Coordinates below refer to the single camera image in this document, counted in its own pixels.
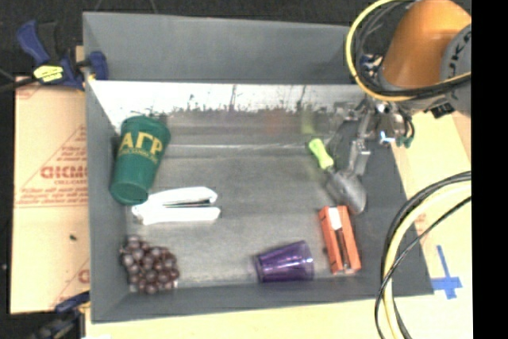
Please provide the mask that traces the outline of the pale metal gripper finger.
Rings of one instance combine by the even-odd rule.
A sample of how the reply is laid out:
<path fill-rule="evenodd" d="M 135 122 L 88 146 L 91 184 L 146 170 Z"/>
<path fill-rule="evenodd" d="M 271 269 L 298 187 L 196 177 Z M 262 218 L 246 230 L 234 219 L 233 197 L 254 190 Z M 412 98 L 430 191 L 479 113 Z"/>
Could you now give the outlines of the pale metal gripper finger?
<path fill-rule="evenodd" d="M 366 171 L 370 155 L 371 151 L 364 142 L 352 142 L 348 159 L 348 170 L 354 175 L 362 176 Z"/>

